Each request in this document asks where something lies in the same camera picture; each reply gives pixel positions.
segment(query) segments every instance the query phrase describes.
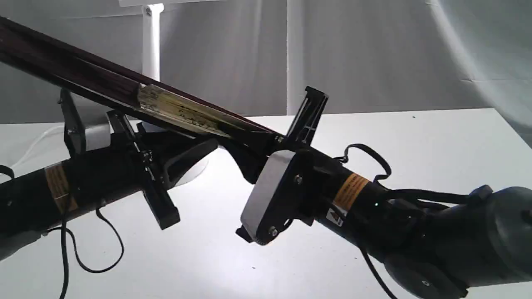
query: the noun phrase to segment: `yellow warning label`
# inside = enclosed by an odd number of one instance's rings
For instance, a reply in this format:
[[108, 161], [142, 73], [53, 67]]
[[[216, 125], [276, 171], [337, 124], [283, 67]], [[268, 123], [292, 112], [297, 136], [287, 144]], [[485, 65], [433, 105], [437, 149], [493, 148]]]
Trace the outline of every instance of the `yellow warning label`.
[[355, 199], [369, 181], [356, 173], [352, 173], [344, 182], [334, 198], [333, 203], [345, 211], [349, 211]]
[[70, 187], [68, 184], [67, 176], [63, 170], [63, 164], [57, 163], [45, 168], [46, 181], [48, 182], [48, 189], [52, 193], [54, 198], [55, 205], [61, 212], [64, 213], [64, 210], [69, 206], [69, 211], [76, 210], [78, 208], [78, 203], [73, 196], [70, 195]]

